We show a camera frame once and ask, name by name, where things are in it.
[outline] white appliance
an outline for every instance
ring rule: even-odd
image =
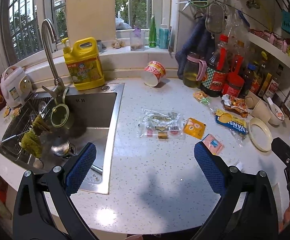
[[[33,91],[33,88],[21,67],[10,66],[2,74],[1,91],[8,106],[15,108],[20,104],[25,104],[25,99]]]

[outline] pink packet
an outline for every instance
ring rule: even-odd
[[[220,154],[221,150],[224,148],[224,145],[220,141],[216,140],[216,138],[210,133],[202,140],[202,142],[213,155]]]

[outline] stainless steel sink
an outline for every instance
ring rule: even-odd
[[[43,146],[40,160],[44,165],[43,169],[34,168],[35,157],[18,145],[21,136],[18,139],[14,138],[2,143],[0,153],[25,169],[32,170],[35,173],[43,173],[50,171],[54,166],[64,165],[70,158],[70,155],[57,156],[51,150],[55,142],[68,141],[71,155],[79,154],[88,142],[92,142],[97,150],[96,160],[80,189],[108,194],[112,154],[123,88],[124,84],[110,84],[102,88],[84,91],[70,88],[65,97],[65,103],[75,120],[70,129],[55,128],[51,125],[50,115],[56,104],[54,100],[51,100],[48,93],[34,94],[22,106],[20,115],[12,120],[2,140],[26,131],[30,125],[29,114],[32,111],[37,112],[38,104],[41,101],[48,103],[44,120],[52,128],[52,132],[43,132],[40,136]]]

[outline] countertop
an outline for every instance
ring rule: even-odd
[[[278,185],[279,217],[288,207],[288,191],[283,162],[273,153],[258,151],[250,139],[240,147],[230,131],[215,123],[207,106],[196,101],[197,89],[183,85],[179,79],[167,79],[159,88],[148,87],[141,79],[118,79],[125,83],[110,180],[109,195],[79,190],[71,199],[87,225],[92,229],[128,234],[157,234],[185,230],[202,225],[215,207],[219,195],[213,193],[194,156],[194,137],[158,140],[137,138],[141,108],[173,110],[184,118],[195,118],[206,124],[204,135],[213,134],[224,144],[220,156],[227,165],[243,163],[243,171],[256,174],[264,170],[271,185]],[[220,98],[212,99],[221,107]],[[11,121],[0,112],[0,140]],[[273,138],[281,137],[290,145],[290,121],[274,128]],[[15,190],[24,169],[0,154],[0,175]],[[51,213],[57,215],[49,193]],[[242,198],[236,207],[242,204]]]

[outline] detergent bottle label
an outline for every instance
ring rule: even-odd
[[[86,83],[101,78],[97,68],[97,58],[75,62],[67,65],[74,84]]]

